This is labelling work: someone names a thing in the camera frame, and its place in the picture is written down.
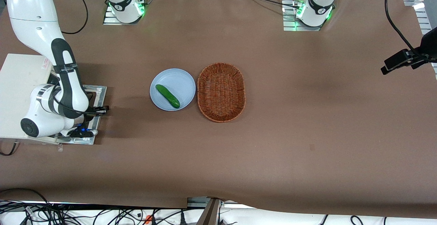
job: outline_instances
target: wicker basket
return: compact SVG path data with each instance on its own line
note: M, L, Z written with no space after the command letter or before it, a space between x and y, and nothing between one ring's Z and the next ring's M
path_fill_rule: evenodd
M207 66L197 80L198 105L205 117L218 123L238 117L245 107L244 81L233 65Z

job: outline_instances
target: white surface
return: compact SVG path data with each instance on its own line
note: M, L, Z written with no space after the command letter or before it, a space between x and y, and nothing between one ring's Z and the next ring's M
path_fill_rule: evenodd
M171 106L170 102L158 92L155 85L161 84L172 93L181 104L178 109ZM168 69L159 73L150 85L150 98L162 110L176 111L189 105L196 93L196 83L193 77L181 69Z
M164 218L180 210L161 210L155 215L155 218ZM202 209L185 211L185 220L188 224L194 224L200 218ZM72 216L95 216L99 211L72 211L69 212ZM151 214L152 210L142 210L143 217ZM136 216L140 214L140 210L135 210L131 214ZM236 225L319 225L323 220L323 214L296 214L284 213L275 211L266 211L259 209L227 209L220 210L220 219L224 219L227 224L238 222ZM118 214L118 211L111 211L98 217L95 225L107 225L111 219ZM350 215L329 215L325 225L351 225ZM0 215L2 225L19 225L25 218L24 212L9 212ZM359 216L364 225L382 225L382 217ZM81 225L92 225L94 218L79 218ZM167 219L172 224L179 224L181 220L180 214ZM47 225L47 222L34 222L34 225ZM132 220L122 219L120 225L134 225ZM386 225L436 225L436 219L409 219L409 218L387 218ZM161 222L160 225L169 225L166 222Z
M32 90L47 83L52 64L39 55L8 54L0 70L0 138L25 139L20 126Z

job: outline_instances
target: wire bundle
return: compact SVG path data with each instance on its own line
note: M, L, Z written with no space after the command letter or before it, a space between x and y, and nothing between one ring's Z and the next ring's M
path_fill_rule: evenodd
M20 225L26 225L28 222L30 222L31 225L35 225L34 223L39 222L48 222L48 225L84 225L81 223L78 219L81 218L94 218L92 225L96 224L97 218L103 214L106 214L108 212L118 210L118 214L111 219L107 223L107 225L119 225L122 219L128 219L132 221L132 225L143 225L147 221L151 221L152 224L159 224L161 222L167 222L166 219L179 214L184 211L193 210L194 208L189 209L183 209L180 211L177 211L173 214L170 214L169 216L163 218L163 219L155 219L155 214L160 209L154 209L151 216L147 217L146 219L143 218L143 211L141 210L140 216L135 216L132 214L132 212L135 209L120 209L117 206L112 206L109 209L105 209L100 211L95 216L73 216L69 212L70 210L66 209L67 205L61 204L61 203L50 203L48 200L41 195L39 192L28 189L28 188L11 188L6 189L3 191L0 191L0 194L8 191L29 191L37 194L44 203L24 203L20 201L15 200L2 200L0 199L0 215L6 212L10 211L22 211L26 213L25 219L21 222Z

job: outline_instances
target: plate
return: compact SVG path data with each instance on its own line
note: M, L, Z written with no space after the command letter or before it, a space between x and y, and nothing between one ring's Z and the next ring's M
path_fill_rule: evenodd
M165 86L181 104L181 107L174 108L162 94L156 89L156 85ZM196 93L196 83L193 77L186 71L172 68L159 73L150 85L150 98L153 103L162 110L177 111L180 110L193 100Z

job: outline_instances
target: oval basket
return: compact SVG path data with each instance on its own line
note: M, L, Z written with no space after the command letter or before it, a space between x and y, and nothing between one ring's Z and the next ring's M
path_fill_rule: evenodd
M205 117L224 123L237 118L245 107L244 81L233 65L214 63L197 80L198 105Z

